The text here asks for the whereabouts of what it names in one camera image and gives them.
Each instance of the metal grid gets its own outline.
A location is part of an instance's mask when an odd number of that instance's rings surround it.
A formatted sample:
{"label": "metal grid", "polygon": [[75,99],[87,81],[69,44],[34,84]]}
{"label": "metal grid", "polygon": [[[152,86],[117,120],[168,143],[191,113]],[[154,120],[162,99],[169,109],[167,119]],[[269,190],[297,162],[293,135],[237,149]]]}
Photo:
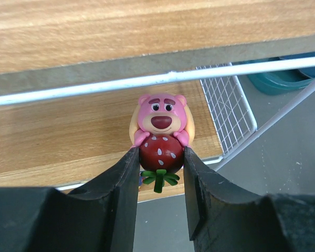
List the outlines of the metal grid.
{"label": "metal grid", "polygon": [[255,117],[236,76],[202,79],[201,85],[226,158],[257,130]]}

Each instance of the bear's ear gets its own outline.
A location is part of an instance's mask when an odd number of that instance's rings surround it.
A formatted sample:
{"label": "bear's ear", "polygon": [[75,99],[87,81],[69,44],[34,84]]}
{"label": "bear's ear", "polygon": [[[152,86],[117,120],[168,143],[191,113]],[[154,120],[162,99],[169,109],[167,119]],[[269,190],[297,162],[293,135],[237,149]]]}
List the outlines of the bear's ear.
{"label": "bear's ear", "polygon": [[175,96],[175,98],[179,99],[184,107],[187,105],[187,99],[183,95],[178,94],[177,96]]}
{"label": "bear's ear", "polygon": [[150,97],[149,94],[144,94],[144,95],[142,95],[142,96],[139,98],[139,100],[138,100],[138,104],[139,104],[139,105],[143,104],[143,102],[144,102],[145,100],[147,100],[149,97]]}

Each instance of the bear's face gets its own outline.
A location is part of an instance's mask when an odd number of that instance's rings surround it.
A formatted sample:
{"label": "bear's face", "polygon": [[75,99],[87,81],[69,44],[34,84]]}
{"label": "bear's face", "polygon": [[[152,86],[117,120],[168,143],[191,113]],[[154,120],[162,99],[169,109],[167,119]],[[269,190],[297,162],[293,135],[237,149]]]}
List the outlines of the bear's face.
{"label": "bear's face", "polygon": [[184,96],[172,96],[159,93],[139,98],[140,110],[138,124],[143,131],[152,134],[172,134],[180,132],[186,125],[186,99]]}

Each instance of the bear's eyebrow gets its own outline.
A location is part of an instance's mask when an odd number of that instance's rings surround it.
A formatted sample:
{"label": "bear's eyebrow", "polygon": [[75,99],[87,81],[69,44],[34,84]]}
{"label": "bear's eyebrow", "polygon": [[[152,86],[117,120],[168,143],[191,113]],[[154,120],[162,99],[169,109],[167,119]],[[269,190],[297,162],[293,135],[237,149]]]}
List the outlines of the bear's eyebrow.
{"label": "bear's eyebrow", "polygon": [[175,101],[171,100],[171,99],[164,99],[164,103],[166,104],[171,104],[171,105],[175,105]]}
{"label": "bear's eyebrow", "polygon": [[156,99],[150,100],[148,103],[149,103],[149,104],[153,104],[153,103],[159,103],[159,102],[160,102],[160,99],[159,99],[159,98],[156,98]]}

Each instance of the bear's nose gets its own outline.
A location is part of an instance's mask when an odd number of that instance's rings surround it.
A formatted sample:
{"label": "bear's nose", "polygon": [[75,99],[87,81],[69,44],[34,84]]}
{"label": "bear's nose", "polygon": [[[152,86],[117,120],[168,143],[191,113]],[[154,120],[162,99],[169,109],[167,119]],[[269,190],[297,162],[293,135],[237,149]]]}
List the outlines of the bear's nose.
{"label": "bear's nose", "polygon": [[172,124],[172,118],[171,117],[152,117],[151,123],[154,127],[157,129],[166,129]]}

